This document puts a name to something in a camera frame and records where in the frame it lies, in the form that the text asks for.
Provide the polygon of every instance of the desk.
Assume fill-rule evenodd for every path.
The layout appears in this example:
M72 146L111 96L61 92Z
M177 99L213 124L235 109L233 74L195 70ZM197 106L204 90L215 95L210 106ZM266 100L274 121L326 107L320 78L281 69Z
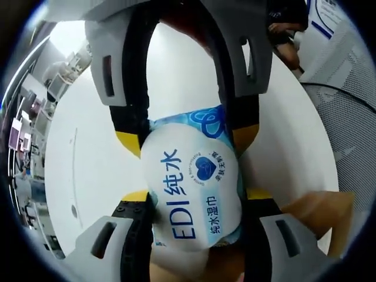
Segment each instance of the desk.
M147 58L150 118L218 105L214 63L205 51L163 25L155 33L158 37L152 38ZM166 38L168 45L163 44ZM269 189L279 204L312 190L338 191L333 152L321 119L276 56L269 89L260 97L260 112L258 137L240 160L246 184ZM45 184L52 224L66 255L84 229L112 214L121 197L146 187L139 159L115 136L90 69L56 108L46 147ZM174 255L170 257L174 264ZM186 261L192 267L185 270L192 272L204 262L205 254L197 254Z

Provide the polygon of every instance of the cable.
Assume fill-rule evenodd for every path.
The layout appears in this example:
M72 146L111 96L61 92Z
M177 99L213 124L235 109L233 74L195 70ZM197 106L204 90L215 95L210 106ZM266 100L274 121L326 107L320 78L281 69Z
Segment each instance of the cable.
M301 82L300 84L302 84L303 86L304 85L307 85L307 86L321 86L321 87L326 87L326 88L337 90L338 92L342 92L343 94L346 94L347 96L351 97L352 99L354 99L358 103L360 103L363 106L367 107L370 111L372 111L372 113L376 114L376 109L371 104L369 104L368 102L366 102L365 100L363 100L363 99L361 99L359 97L356 97L354 94L352 94L349 91L346 91L344 89L335 87L333 85L328 85L328 84L323 84L323 83L315 83L315 82Z

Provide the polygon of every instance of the wet wipes package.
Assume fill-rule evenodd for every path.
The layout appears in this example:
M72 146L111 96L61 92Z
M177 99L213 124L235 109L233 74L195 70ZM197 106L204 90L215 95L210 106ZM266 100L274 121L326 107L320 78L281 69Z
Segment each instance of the wet wipes package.
M222 108L161 119L152 129L141 163L156 204L156 242L184 251L234 243L241 178Z

